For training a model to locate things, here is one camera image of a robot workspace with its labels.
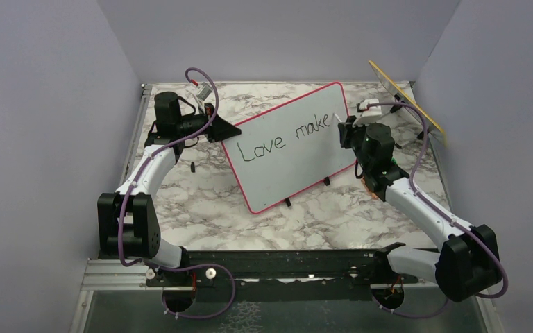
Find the white black-tipped marker pen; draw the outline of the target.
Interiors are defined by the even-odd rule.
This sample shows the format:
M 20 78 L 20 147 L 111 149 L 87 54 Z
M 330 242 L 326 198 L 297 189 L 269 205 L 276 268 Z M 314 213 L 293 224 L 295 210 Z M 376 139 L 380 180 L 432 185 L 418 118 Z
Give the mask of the white black-tipped marker pen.
M 334 115 L 335 119 L 336 119 L 339 123 L 342 123 L 342 122 L 343 122 L 343 120 L 341 119 L 341 117 L 340 117 L 338 114 L 333 113 L 333 115 Z

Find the pink-framed whiteboard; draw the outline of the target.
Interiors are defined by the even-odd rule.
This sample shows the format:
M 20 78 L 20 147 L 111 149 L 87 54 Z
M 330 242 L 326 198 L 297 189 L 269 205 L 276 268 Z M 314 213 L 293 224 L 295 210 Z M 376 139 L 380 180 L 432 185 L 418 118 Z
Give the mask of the pink-framed whiteboard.
M 321 184 L 355 164 L 340 146 L 339 122 L 349 115 L 344 87 L 329 83 L 237 123 L 241 135 L 222 146 L 252 214 Z

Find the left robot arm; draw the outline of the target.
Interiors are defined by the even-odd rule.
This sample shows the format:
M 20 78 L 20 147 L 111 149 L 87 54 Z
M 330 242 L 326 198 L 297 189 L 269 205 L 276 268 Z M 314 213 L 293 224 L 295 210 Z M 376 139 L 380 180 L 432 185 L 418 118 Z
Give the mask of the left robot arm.
M 188 139 L 204 135 L 209 142 L 222 142 L 242 133 L 217 115 L 211 103 L 182 114 L 182 102 L 184 98 L 175 92 L 155 96 L 155 122 L 142 159 L 116 191 L 101 194 L 97 201 L 101 252 L 163 266 L 164 276 L 176 285 L 190 276 L 186 250 L 162 239 L 153 199 L 187 148 Z

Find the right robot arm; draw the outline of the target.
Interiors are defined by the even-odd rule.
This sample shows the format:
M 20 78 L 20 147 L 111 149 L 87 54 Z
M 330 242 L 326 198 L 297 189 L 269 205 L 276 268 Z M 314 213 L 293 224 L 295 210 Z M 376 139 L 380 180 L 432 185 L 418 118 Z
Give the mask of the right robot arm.
M 437 247 L 419 250 L 395 243 L 377 251 L 373 274 L 381 282 L 411 275 L 438 285 L 447 299 L 461 302 L 496 284 L 507 290 L 495 232 L 447 212 L 420 189 L 393 159 L 395 141 L 382 123 L 357 125 L 349 116 L 338 124 L 339 143 L 356 157 L 355 177 L 379 200 L 396 208 Z

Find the orange marker cap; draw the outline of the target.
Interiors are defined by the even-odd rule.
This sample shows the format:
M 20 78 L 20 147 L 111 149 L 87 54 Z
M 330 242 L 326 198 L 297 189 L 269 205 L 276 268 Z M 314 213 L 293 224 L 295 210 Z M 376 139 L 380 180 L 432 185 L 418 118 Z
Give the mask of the orange marker cap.
M 370 195 L 371 198 L 378 199 L 378 196 L 367 187 L 365 180 L 361 180 L 361 183 L 363 184 L 365 190 L 367 191 L 367 193 Z

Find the yellow-edged board on stand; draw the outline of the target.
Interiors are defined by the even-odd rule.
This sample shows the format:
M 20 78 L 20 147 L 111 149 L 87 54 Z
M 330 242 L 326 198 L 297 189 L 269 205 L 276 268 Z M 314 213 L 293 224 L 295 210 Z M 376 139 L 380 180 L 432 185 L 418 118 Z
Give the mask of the yellow-edged board on stand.
M 387 74 L 377 66 L 374 61 L 369 60 L 369 65 L 371 66 L 373 72 L 377 76 L 381 85 L 388 91 L 393 97 L 398 97 L 399 101 L 403 103 L 408 103 L 413 105 L 424 117 L 426 124 L 428 125 L 428 133 L 431 137 L 436 139 L 443 146 L 446 145 L 446 133 L 443 128 L 432 118 L 430 117 L 417 103 L 415 100 L 408 94 L 405 93 Z

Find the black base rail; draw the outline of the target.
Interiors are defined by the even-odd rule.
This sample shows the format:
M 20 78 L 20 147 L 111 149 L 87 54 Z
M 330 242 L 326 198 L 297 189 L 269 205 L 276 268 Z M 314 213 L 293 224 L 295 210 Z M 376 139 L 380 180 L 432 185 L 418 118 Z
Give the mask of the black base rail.
M 418 281 L 392 273 L 375 249 L 193 250 L 185 268 L 153 270 L 146 286 L 198 302 L 370 301 L 372 288 L 399 289 Z

